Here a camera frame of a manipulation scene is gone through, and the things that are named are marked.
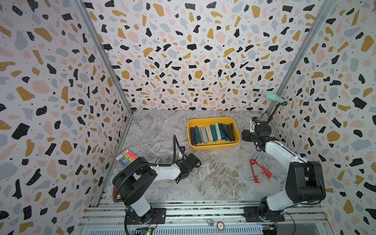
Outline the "red pruning pliers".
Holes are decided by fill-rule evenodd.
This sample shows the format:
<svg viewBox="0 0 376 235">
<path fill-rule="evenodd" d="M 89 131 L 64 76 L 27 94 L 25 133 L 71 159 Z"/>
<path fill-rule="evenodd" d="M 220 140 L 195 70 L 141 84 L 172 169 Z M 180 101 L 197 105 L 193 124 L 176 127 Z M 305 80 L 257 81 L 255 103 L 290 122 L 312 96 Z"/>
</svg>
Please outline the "red pruning pliers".
<svg viewBox="0 0 376 235">
<path fill-rule="evenodd" d="M 255 184 L 260 183 L 259 176 L 257 175 L 257 173 L 262 173 L 267 179 L 270 179 L 273 176 L 273 174 L 268 169 L 260 165 L 254 159 L 250 160 L 250 167 L 251 167 L 251 172 L 252 172 Z"/>
</svg>

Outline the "yellow storage box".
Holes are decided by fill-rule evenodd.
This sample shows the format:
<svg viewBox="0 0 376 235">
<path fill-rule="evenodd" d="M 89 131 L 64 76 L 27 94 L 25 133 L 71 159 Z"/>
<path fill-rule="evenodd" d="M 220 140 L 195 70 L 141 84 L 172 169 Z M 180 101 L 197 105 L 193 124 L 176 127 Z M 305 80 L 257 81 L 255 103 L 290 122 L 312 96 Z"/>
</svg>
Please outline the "yellow storage box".
<svg viewBox="0 0 376 235">
<path fill-rule="evenodd" d="M 199 130 L 201 126 L 210 126 L 215 125 L 215 123 L 223 123 L 223 124 L 233 124 L 234 127 L 234 135 L 236 140 L 234 142 L 230 142 L 225 140 L 217 140 L 217 142 L 210 142 L 208 141 L 207 144 L 204 144 L 203 142 L 201 144 L 196 144 L 195 146 L 191 143 L 191 137 L 190 137 L 190 128 L 198 126 Z M 240 141 L 241 137 L 239 135 L 237 126 L 235 124 L 235 121 L 230 117 L 211 117 L 211 118 L 197 118 L 197 119 L 191 119 L 187 123 L 187 132 L 189 136 L 189 144 L 193 148 L 193 150 L 211 150 L 211 149 L 221 149 L 221 148 L 230 148 L 237 146 Z"/>
</svg>

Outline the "beige pliers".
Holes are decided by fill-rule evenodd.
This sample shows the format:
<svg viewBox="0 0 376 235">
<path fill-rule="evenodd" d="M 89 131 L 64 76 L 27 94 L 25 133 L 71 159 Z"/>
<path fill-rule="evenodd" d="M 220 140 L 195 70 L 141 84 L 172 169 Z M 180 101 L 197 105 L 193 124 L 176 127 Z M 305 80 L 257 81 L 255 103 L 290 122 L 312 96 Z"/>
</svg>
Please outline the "beige pliers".
<svg viewBox="0 0 376 235">
<path fill-rule="evenodd" d="M 208 136 L 208 140 L 210 142 L 213 142 L 213 137 L 212 137 L 212 131 L 211 131 L 211 128 L 210 126 L 205 126 L 205 129 L 206 129 L 206 133 L 207 133 L 207 136 Z"/>
</svg>

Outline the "light green pliers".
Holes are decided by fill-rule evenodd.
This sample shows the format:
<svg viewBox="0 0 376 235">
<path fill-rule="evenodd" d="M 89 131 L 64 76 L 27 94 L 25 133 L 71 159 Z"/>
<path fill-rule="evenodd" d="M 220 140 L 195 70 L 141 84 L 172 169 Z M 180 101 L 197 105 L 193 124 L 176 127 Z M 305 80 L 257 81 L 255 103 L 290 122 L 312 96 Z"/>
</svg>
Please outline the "light green pliers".
<svg viewBox="0 0 376 235">
<path fill-rule="evenodd" d="M 222 140 L 222 135 L 221 135 L 221 132 L 220 132 L 220 128 L 219 128 L 219 125 L 218 123 L 215 123 L 215 129 L 216 129 L 216 134 L 217 134 L 217 140 Z"/>
</svg>

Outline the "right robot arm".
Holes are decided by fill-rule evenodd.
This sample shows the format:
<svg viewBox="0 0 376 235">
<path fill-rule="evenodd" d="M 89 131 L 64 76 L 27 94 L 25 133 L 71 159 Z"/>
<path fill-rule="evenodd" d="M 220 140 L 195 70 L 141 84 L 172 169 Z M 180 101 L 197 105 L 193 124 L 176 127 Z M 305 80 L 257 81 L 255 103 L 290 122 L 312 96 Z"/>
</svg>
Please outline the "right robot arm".
<svg viewBox="0 0 376 235">
<path fill-rule="evenodd" d="M 287 173 L 285 188 L 260 201 L 258 216 L 262 221 L 270 221 L 298 204 L 320 204 L 326 197 L 321 164 L 298 156 L 277 138 L 271 137 L 271 132 L 268 121 L 253 117 L 250 129 L 241 134 L 243 141 L 254 143 L 258 151 L 277 160 Z"/>
</svg>

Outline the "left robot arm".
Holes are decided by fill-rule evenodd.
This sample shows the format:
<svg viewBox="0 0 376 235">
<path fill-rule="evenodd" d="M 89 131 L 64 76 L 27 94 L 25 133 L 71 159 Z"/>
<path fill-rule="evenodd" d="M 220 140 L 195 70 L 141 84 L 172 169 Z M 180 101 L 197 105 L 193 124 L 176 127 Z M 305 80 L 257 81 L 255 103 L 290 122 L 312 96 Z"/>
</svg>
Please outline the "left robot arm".
<svg viewBox="0 0 376 235">
<path fill-rule="evenodd" d="M 169 180 L 178 184 L 201 165 L 201 161 L 194 154 L 169 164 L 152 163 L 139 157 L 113 178 L 113 202 L 121 202 L 137 216 L 143 217 L 152 212 L 144 194 L 154 182 Z"/>
</svg>

